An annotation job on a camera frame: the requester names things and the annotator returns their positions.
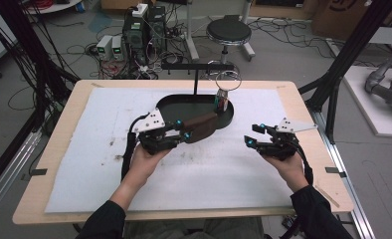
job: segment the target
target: stool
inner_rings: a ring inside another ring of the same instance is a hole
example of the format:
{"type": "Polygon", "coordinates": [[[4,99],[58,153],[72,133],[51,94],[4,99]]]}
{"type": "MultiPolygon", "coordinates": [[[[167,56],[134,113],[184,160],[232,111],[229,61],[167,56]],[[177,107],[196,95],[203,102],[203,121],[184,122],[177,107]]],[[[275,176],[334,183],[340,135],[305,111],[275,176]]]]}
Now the stool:
{"type": "MultiPolygon", "coordinates": [[[[225,16],[223,19],[212,21],[206,28],[208,38],[213,42],[224,45],[220,61],[211,61],[208,64],[229,64],[234,66],[234,72],[240,75],[239,68],[233,63],[227,61],[228,46],[241,46],[249,42],[252,36],[252,30],[248,25],[239,21],[239,15],[225,16]]],[[[218,75],[220,72],[207,72],[206,78],[212,75],[218,75]]],[[[233,76],[234,74],[226,74],[232,78],[240,78],[233,76]]]]}

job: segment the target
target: cardboard box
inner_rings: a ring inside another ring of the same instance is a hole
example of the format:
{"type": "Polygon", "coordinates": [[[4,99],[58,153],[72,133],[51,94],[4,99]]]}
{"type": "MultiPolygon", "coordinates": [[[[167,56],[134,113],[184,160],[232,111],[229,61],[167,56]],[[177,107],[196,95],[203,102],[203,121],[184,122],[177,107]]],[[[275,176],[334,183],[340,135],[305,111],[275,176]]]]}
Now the cardboard box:
{"type": "Polygon", "coordinates": [[[367,10],[365,0],[319,1],[311,22],[314,35],[347,40],[367,10]]]}
{"type": "Polygon", "coordinates": [[[249,15],[251,17],[287,18],[298,20],[311,18],[311,13],[305,12],[302,8],[258,5],[256,4],[256,1],[254,1],[251,5],[249,15]]]}
{"type": "Polygon", "coordinates": [[[100,6],[102,9],[113,10],[125,10],[129,7],[135,7],[139,3],[148,3],[149,1],[143,0],[100,0],[100,6]]]}

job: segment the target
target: wooden board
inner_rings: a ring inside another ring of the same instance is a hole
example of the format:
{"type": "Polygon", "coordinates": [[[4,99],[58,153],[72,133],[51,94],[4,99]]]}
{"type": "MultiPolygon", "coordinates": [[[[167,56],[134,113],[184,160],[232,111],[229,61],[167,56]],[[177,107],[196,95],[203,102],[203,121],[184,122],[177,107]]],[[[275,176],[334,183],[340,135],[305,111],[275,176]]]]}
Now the wooden board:
{"type": "MultiPolygon", "coordinates": [[[[233,83],[224,83],[231,87],[233,83]]],[[[47,174],[33,176],[13,215],[16,224],[70,223],[84,222],[90,213],[45,213],[46,205],[53,190],[60,162],[66,154],[73,132],[87,105],[94,88],[159,88],[159,89],[193,89],[192,81],[101,81],[82,80],[78,82],[66,104],[59,122],[45,148],[37,168],[48,168],[47,174]]],[[[214,81],[200,81],[199,89],[217,89],[214,81]]],[[[310,121],[301,96],[294,83],[271,81],[243,81],[241,89],[277,90],[286,115],[294,120],[310,121]]],[[[330,201],[334,212],[348,212],[353,204],[337,173],[326,173],[325,167],[335,164],[329,157],[319,133],[316,130],[302,131],[297,134],[300,144],[314,172],[313,186],[330,201]]],[[[201,210],[169,210],[127,212],[126,220],[210,218],[231,216],[287,215],[294,213],[291,207],[257,207],[201,210]]]]}

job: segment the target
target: white sheet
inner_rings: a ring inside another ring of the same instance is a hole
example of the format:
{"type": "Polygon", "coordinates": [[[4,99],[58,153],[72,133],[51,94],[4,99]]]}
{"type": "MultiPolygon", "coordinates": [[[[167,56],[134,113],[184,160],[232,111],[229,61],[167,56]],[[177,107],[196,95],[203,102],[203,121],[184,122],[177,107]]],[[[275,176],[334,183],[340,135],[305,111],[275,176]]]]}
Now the white sheet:
{"type": "MultiPolygon", "coordinates": [[[[120,182],[121,156],[131,122],[171,94],[190,90],[94,89],[57,173],[46,212],[92,212],[120,182]]],[[[216,94],[199,90],[199,94],[216,94]]],[[[202,141],[181,143],[158,164],[129,210],[290,206],[291,191],[274,168],[244,144],[253,123],[278,124],[286,116],[275,90],[229,93],[231,124],[202,141]]]]}

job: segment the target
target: control box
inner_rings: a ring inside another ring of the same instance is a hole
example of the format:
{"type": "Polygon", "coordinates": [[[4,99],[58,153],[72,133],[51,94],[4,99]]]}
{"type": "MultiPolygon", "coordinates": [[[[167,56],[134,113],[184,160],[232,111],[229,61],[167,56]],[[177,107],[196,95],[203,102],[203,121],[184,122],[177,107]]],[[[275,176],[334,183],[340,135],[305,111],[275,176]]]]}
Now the control box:
{"type": "Polygon", "coordinates": [[[122,28],[122,36],[127,46],[127,54],[130,52],[130,60],[139,65],[147,65],[146,55],[149,34],[147,31],[146,20],[127,16],[122,28]]]}
{"type": "Polygon", "coordinates": [[[112,36],[105,35],[97,44],[99,58],[102,61],[109,61],[112,57],[112,36]]]}
{"type": "Polygon", "coordinates": [[[124,61],[125,46],[121,36],[112,37],[112,54],[116,61],[124,61]]]}
{"type": "Polygon", "coordinates": [[[167,50],[165,38],[165,6],[153,6],[149,8],[147,21],[150,27],[150,37],[153,48],[157,53],[167,50]]]}

